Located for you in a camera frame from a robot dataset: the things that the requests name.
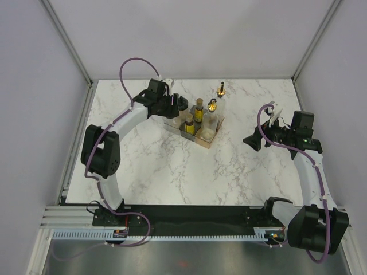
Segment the tall clear bottle gold pourer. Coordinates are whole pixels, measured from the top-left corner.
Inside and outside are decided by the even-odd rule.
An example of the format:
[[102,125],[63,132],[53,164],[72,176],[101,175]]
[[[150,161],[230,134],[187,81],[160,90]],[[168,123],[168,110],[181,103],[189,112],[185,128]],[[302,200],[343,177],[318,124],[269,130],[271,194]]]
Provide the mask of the tall clear bottle gold pourer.
[[207,107],[208,111],[203,115],[202,118],[201,138],[204,140],[210,141],[216,134],[216,129],[218,125],[218,116],[216,113],[216,109],[217,109],[217,100],[212,98],[208,103]]

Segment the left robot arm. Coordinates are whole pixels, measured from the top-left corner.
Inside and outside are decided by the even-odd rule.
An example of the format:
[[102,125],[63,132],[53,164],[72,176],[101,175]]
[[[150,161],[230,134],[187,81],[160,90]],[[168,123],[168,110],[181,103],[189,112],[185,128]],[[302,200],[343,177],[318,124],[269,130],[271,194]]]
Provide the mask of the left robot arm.
[[187,106],[187,100],[172,92],[173,85],[174,80],[169,78],[151,79],[148,87],[132,98],[116,118],[102,126],[91,124],[85,130],[81,152],[84,176],[96,181],[101,204],[108,209],[105,218],[112,226],[120,226],[126,218],[119,208],[123,197],[116,177],[121,163],[120,142],[151,116],[168,119],[179,116],[179,109]]

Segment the shaker jar black cap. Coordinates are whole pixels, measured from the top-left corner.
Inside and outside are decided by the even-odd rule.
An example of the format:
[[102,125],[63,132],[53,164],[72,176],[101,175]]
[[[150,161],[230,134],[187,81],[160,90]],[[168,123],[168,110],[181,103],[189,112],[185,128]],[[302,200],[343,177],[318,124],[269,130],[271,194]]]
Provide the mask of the shaker jar black cap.
[[181,118],[180,117],[175,117],[173,119],[169,119],[168,120],[168,124],[176,129],[179,129],[181,126]]
[[188,107],[189,107],[188,100],[183,96],[180,96],[178,99],[178,110],[179,110],[179,118],[181,121],[186,120],[186,115],[189,113]]

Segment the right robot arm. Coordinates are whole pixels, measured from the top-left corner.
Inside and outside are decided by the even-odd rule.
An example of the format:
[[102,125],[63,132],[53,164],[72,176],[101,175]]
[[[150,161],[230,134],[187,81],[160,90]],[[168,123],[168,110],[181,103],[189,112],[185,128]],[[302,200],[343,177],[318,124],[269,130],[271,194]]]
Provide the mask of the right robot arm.
[[258,115],[266,113],[269,119],[257,122],[254,133],[243,139],[255,151],[265,147],[285,148],[290,152],[299,175],[303,206],[296,209],[288,200],[269,197],[263,207],[262,219],[270,225],[281,222],[286,228],[285,239],[292,248],[307,254],[322,253],[317,261],[333,255],[349,225],[346,212],[339,211],[333,200],[323,170],[321,142],[313,138],[314,114],[295,111],[290,125],[280,125],[281,111],[270,103],[261,107]]

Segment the small yellow label bottle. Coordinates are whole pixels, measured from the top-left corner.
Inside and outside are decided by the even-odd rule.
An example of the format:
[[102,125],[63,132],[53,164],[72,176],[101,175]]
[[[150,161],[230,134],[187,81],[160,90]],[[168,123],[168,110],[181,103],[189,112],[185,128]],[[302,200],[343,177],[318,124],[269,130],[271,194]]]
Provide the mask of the small yellow label bottle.
[[188,113],[185,118],[185,132],[191,135],[195,134],[193,115]]
[[198,98],[196,100],[196,105],[195,105],[195,110],[194,110],[195,122],[202,123],[203,114],[204,114],[203,99]]

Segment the tall bottle gold pourer brown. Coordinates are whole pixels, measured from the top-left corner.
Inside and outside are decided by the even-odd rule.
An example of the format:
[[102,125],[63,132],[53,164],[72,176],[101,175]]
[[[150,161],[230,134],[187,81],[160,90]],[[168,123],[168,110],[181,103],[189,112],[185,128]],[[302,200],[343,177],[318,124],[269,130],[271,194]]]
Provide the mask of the tall bottle gold pourer brown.
[[224,110],[225,110],[225,105],[226,105],[226,101],[224,99],[224,96],[226,94],[226,90],[224,88],[224,82],[222,81],[220,84],[220,87],[217,88],[216,91],[216,113],[218,116],[218,123],[217,123],[217,129],[219,129],[220,127],[220,123],[221,123],[221,117],[224,116]]

